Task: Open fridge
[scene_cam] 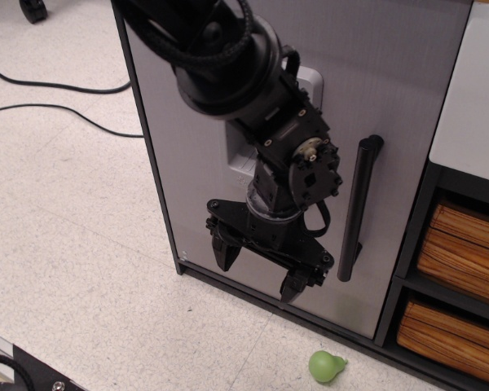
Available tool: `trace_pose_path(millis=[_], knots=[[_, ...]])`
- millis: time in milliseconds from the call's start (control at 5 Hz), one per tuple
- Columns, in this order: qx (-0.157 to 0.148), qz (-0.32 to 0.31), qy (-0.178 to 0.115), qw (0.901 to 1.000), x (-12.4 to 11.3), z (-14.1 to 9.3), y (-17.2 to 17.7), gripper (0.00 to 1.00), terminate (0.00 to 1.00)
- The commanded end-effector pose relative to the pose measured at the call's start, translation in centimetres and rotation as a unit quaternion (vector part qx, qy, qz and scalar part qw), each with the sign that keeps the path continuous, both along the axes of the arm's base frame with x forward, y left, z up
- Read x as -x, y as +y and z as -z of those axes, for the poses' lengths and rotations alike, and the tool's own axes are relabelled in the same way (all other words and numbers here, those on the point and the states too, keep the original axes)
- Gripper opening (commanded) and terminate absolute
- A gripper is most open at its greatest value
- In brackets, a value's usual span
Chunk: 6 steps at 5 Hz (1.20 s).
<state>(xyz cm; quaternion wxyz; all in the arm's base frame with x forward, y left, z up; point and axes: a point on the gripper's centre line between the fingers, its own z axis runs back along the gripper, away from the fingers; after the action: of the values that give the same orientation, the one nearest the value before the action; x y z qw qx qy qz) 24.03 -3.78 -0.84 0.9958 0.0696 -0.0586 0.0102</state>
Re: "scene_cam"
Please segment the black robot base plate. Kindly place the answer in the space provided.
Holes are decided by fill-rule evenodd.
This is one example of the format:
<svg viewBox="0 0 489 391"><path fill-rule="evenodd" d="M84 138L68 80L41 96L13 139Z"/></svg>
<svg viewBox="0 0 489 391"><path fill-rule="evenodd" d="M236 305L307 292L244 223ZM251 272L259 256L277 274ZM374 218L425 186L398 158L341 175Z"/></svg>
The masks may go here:
<svg viewBox="0 0 489 391"><path fill-rule="evenodd" d="M0 336L0 390L86 390Z"/></svg>

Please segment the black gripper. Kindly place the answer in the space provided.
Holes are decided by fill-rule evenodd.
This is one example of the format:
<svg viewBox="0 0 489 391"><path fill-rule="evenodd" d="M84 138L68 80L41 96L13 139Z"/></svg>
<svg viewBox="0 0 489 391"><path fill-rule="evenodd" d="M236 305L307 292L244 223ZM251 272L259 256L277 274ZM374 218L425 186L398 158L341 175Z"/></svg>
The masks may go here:
<svg viewBox="0 0 489 391"><path fill-rule="evenodd" d="M229 271L240 250L246 248L288 271L280 287L280 302L292 303L306 286L322 285L333 267L333 256L318 241L328 231L330 214L323 201L317 208L324 227L310 230L303 213L273 221L255 215L246 203L210 200L206 227L218 267Z"/></svg>

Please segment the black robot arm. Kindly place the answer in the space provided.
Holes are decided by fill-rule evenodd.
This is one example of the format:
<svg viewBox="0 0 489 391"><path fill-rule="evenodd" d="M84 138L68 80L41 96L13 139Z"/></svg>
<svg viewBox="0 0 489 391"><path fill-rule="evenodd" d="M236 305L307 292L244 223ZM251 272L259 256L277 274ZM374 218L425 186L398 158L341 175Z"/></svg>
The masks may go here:
<svg viewBox="0 0 489 391"><path fill-rule="evenodd" d="M138 38L168 62L193 110L235 127L257 153L245 202L211 200L206 226L218 267L229 270L242 248L286 269L280 300L321 285L333 257L305 212L341 185L337 148L321 112L298 85L300 56L247 2L236 14L223 1L117 1Z"/></svg>

